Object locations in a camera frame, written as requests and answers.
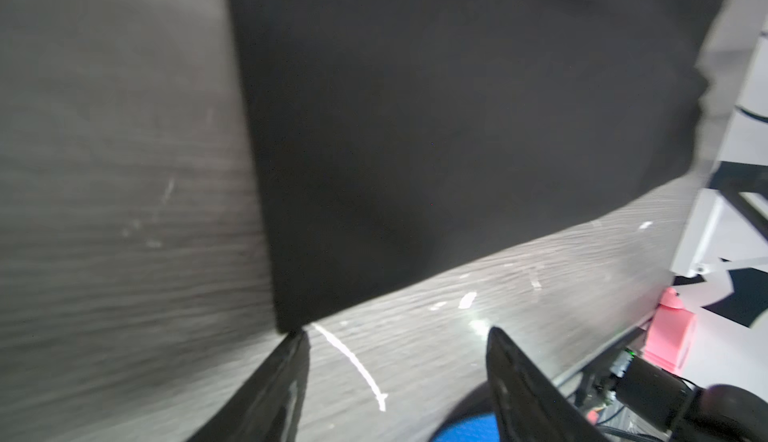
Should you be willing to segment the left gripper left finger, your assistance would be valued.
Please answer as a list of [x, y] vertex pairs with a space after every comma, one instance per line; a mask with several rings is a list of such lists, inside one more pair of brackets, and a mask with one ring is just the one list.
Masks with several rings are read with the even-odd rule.
[[310, 341], [289, 333], [189, 442], [293, 442], [310, 369]]

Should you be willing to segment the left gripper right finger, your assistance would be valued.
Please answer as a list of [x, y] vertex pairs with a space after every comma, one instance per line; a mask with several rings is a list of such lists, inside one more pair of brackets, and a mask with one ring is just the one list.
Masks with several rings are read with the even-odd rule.
[[487, 337], [486, 371], [502, 441], [606, 439], [498, 327], [491, 328]]

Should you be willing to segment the black skirt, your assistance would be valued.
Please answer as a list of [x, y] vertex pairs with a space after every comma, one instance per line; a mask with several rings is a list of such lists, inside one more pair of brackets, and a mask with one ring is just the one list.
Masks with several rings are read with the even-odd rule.
[[290, 332], [686, 174], [724, 0], [229, 0]]

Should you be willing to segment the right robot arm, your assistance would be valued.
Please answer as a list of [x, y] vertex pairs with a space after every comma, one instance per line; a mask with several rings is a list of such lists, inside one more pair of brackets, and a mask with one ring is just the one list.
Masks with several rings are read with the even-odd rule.
[[600, 386], [671, 441], [767, 439], [767, 402], [739, 387], [700, 387], [639, 357]]

